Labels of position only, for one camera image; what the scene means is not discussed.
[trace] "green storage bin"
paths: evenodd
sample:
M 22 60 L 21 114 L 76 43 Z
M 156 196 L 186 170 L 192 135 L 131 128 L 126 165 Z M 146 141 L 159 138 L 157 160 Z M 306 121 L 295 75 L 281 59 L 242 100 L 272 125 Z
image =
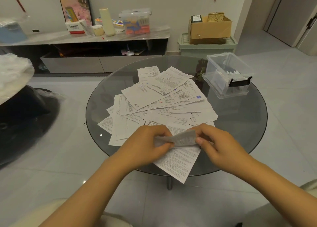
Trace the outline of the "green storage bin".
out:
M 225 44 L 189 44 L 188 33 L 183 33 L 178 39 L 180 55 L 207 59 L 207 55 L 234 52 L 237 46 L 235 38 L 228 37 Z

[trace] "left hand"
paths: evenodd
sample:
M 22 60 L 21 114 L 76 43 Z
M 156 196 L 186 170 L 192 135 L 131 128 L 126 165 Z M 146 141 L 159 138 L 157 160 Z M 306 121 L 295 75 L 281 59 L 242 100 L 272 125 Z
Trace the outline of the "left hand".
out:
M 139 127 L 113 155 L 120 158 L 129 171 L 153 163 L 163 157 L 174 143 L 165 143 L 160 147 L 154 146 L 155 136 L 171 137 L 172 134 L 164 125 Z

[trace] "small jar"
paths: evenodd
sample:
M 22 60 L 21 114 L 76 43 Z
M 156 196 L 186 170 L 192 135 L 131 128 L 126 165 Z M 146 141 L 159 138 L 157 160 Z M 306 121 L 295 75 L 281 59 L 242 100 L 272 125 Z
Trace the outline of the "small jar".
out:
M 92 28 L 96 36 L 102 36 L 105 34 L 103 27 L 101 25 L 92 26 Z

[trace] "hand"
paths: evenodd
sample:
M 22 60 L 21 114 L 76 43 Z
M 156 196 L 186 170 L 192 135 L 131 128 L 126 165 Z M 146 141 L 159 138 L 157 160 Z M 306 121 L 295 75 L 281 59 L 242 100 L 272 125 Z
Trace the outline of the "hand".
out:
M 240 175 L 253 159 L 228 132 L 207 124 L 191 129 L 195 129 L 196 143 L 206 152 L 213 164 L 227 173 Z
M 115 155 L 121 158 L 122 163 L 127 164 L 129 171 L 153 163 L 174 146 L 173 143 L 165 143 L 155 147 L 155 136 L 171 137 L 172 134 L 164 125 L 141 126 L 125 141 Z

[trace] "plastic storage box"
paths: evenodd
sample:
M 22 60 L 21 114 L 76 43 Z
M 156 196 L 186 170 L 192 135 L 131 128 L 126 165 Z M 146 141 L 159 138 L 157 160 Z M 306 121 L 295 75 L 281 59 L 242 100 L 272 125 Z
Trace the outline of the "plastic storage box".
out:
M 0 19 L 0 42 L 17 43 L 27 40 L 17 21 L 12 19 Z
M 179 39 L 179 50 L 181 56 L 200 57 L 207 59 L 207 55 L 234 52 L 238 43 L 234 37 L 228 37 L 224 44 L 189 44 L 188 33 L 183 33 Z
M 119 18 L 123 21 L 125 33 L 143 34 L 150 32 L 150 8 L 124 10 L 119 14 Z
M 247 95 L 254 76 L 253 70 L 233 53 L 207 56 L 208 64 L 203 78 L 217 97 Z

